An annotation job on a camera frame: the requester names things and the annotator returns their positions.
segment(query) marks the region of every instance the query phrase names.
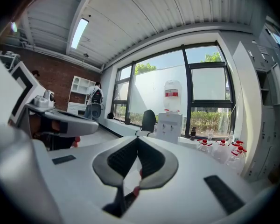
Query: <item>red label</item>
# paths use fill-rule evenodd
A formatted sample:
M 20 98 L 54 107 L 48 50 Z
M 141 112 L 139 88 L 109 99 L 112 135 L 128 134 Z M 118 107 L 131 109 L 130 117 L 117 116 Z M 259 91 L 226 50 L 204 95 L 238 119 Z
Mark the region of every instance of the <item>red label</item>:
M 170 96 L 177 96 L 178 97 L 178 92 L 165 93 L 165 97 L 170 97 Z

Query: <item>jeans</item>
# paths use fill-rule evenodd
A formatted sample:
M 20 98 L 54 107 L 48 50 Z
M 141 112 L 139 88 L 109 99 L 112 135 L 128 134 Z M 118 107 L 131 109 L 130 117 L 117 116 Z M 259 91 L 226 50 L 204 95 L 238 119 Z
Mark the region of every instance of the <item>jeans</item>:
M 86 106 L 84 117 L 88 119 L 92 119 L 91 105 Z

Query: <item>ceiling light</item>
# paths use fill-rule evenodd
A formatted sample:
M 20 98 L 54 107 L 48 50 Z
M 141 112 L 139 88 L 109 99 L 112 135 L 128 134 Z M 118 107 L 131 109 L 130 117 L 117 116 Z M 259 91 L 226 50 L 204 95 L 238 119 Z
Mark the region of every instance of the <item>ceiling light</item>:
M 75 35 L 74 35 L 74 39 L 73 39 L 73 41 L 71 43 L 71 47 L 72 48 L 77 49 L 78 43 L 80 41 L 80 38 L 81 38 L 81 36 L 82 36 L 82 34 L 83 34 L 83 32 L 84 32 L 88 22 L 89 22 L 88 20 L 86 20 L 84 18 L 81 18 L 81 20 L 79 22 L 79 25 L 78 25 L 78 27 L 76 29 Z

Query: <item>shrub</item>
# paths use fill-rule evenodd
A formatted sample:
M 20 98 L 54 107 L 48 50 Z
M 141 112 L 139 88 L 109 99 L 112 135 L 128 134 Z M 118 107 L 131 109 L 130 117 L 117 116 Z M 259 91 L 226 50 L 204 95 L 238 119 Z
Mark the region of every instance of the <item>shrub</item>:
M 119 109 L 118 114 L 124 117 L 126 114 L 126 107 L 122 106 Z M 137 125 L 142 125 L 143 114 L 130 113 L 131 122 Z M 224 133 L 226 132 L 230 120 L 230 112 L 191 112 L 191 123 L 190 127 L 196 127 L 196 130 L 206 132 L 207 130 L 213 129 L 215 132 Z

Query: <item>person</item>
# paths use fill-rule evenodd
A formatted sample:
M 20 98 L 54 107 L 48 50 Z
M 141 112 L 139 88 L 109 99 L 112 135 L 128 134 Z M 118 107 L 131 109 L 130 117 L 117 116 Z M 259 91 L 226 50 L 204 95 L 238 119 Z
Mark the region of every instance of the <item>person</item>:
M 87 101 L 86 110 L 85 110 L 85 114 L 84 114 L 85 118 L 92 119 L 92 113 L 91 113 L 92 97 L 94 94 L 97 93 L 97 91 L 101 92 L 101 99 L 103 99 L 104 95 L 103 95 L 102 86 L 101 86 L 100 82 L 96 82 L 94 86 L 90 86 L 88 88 L 89 99 Z

